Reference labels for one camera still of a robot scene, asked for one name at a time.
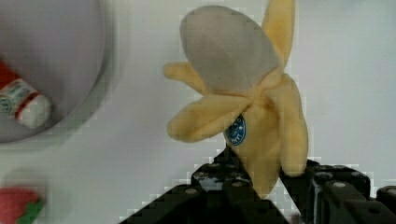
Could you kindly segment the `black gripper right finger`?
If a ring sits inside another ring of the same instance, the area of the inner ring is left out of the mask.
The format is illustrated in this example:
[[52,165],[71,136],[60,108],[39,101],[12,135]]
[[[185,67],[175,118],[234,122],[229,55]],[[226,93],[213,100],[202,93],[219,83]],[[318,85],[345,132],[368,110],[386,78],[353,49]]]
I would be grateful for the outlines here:
[[396,224],[395,188],[383,187],[372,198],[369,176],[353,168],[309,160],[303,174],[279,176],[299,224]]

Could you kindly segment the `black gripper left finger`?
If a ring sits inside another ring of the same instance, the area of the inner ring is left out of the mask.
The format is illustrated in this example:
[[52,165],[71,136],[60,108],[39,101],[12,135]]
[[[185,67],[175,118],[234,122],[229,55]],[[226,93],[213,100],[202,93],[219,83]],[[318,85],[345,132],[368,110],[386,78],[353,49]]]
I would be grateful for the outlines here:
[[145,205],[120,224],[289,224],[253,189],[242,162],[225,148],[212,163]]

